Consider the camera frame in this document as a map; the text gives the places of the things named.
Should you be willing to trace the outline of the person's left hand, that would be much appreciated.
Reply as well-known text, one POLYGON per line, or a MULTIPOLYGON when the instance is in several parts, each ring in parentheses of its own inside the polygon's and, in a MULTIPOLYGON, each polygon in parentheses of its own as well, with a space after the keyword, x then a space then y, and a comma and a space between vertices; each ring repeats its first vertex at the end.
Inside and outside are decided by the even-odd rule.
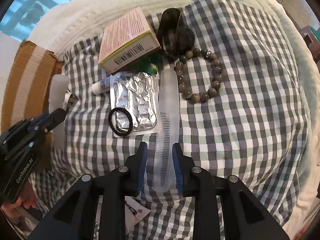
POLYGON ((17 219, 22 217, 21 213, 17 210, 19 206, 23 206, 25 209, 37 207, 37 197, 35 196, 33 188, 30 184, 25 185, 20 193, 20 196, 14 204, 11 204, 10 202, 4 202, 1 205, 1 210, 9 219, 17 219))

